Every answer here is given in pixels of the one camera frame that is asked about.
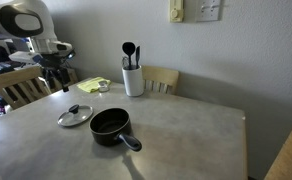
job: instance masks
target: saucepan handle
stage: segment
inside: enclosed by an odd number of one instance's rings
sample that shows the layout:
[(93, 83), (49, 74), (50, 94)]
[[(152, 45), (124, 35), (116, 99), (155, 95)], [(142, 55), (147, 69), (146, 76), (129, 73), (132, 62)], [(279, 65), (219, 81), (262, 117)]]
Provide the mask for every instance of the saucepan handle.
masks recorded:
[(133, 136), (120, 133), (117, 138), (124, 141), (124, 143), (133, 151), (140, 151), (142, 149), (142, 143)]

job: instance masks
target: switch plate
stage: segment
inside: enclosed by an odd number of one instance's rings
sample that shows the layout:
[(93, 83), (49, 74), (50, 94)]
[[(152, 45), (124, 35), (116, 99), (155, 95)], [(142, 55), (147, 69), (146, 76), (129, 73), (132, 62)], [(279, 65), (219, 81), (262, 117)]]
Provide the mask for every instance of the switch plate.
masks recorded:
[(169, 21), (182, 22), (184, 18), (184, 1), (169, 0)]
[(196, 21), (218, 21), (221, 0), (197, 0)]

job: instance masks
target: pot lid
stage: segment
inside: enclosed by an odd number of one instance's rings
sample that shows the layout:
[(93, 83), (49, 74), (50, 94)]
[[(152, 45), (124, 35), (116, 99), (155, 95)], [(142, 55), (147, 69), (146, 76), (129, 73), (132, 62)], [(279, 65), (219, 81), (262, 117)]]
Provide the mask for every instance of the pot lid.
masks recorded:
[(79, 106), (78, 104), (69, 108), (58, 119), (57, 123), (61, 126), (74, 126), (92, 117), (94, 110), (90, 106)]

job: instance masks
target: white utensil holder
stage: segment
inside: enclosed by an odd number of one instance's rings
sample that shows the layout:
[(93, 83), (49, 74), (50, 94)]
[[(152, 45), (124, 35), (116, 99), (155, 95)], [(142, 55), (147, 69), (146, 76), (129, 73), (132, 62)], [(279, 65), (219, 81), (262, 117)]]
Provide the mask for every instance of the white utensil holder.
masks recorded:
[(144, 93), (142, 66), (138, 66), (138, 69), (135, 68), (132, 70), (128, 70), (127, 66), (122, 68), (122, 71), (127, 96), (142, 95)]

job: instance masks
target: wall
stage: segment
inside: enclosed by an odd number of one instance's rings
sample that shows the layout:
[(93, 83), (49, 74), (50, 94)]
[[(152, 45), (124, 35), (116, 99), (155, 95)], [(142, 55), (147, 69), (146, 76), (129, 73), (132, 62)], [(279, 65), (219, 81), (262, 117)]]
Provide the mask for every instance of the wall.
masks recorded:
[(243, 109), (249, 174), (262, 179), (292, 128), (292, 1), (224, 0), (221, 21), (168, 21), (168, 0), (44, 0), (78, 76), (123, 82), (121, 45), (138, 40), (141, 64), (181, 72), (178, 95)]

